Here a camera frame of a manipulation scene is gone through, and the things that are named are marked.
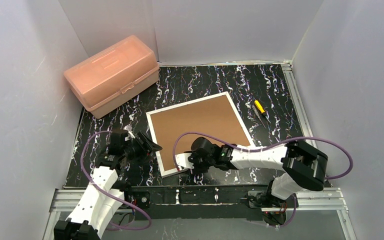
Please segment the yellow handled screwdriver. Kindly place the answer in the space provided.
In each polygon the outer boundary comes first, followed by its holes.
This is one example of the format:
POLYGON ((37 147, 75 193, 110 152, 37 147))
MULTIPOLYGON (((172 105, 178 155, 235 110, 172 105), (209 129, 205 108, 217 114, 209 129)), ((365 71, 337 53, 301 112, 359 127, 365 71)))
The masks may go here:
POLYGON ((258 100, 254 100, 254 106, 256 107, 256 109, 260 112, 260 114, 269 122, 271 123, 271 121, 269 120, 269 117, 267 115, 267 112, 266 110, 263 108, 262 104, 258 101, 258 100))

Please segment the clear grey screwdriver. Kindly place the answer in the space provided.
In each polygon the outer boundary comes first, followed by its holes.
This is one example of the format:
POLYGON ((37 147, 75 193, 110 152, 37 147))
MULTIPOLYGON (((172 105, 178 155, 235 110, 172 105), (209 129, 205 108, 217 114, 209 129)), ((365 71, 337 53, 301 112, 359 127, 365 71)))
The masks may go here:
POLYGON ((262 119, 261 113, 257 110, 257 108, 254 105, 252 105, 251 108, 254 111, 254 113, 255 113, 257 119, 259 120, 259 122, 261 123, 261 125, 266 129, 267 126, 265 125, 265 122, 262 119))

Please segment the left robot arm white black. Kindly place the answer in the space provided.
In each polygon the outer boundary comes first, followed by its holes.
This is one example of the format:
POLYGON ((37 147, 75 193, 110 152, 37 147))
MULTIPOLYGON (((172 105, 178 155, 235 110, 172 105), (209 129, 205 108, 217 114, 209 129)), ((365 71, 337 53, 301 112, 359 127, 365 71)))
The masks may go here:
POLYGON ((80 156, 80 167, 89 183, 79 202, 65 220, 58 220, 53 228, 56 240, 100 240, 116 211, 128 206, 131 212, 139 212, 148 221, 152 219, 138 205, 125 199, 131 188, 119 179, 122 169, 132 161, 146 161, 153 153, 162 150, 141 131, 134 134, 129 130, 105 131, 108 135, 98 151, 94 168, 87 172, 84 157, 89 147, 87 142, 80 156))

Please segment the white picture frame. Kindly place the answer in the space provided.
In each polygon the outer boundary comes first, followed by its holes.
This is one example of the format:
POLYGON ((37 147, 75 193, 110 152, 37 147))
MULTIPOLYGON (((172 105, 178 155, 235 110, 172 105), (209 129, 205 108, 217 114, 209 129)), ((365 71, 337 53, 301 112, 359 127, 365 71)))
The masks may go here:
POLYGON ((197 132, 232 144, 254 145, 227 91, 148 111, 146 117, 153 142, 162 147, 156 159, 163 178, 179 173, 173 153, 189 151, 197 132))

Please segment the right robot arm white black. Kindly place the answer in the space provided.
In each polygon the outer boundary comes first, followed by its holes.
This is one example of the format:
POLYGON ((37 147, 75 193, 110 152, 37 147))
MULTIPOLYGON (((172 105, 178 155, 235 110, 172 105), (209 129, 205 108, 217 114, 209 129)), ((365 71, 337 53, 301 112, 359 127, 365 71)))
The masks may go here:
POLYGON ((193 174, 214 167, 223 171, 263 168, 283 170, 268 188, 268 195, 286 200, 301 190, 322 191, 328 156, 305 140, 292 140, 271 147, 224 144, 197 138, 190 150, 177 154, 176 162, 193 174))

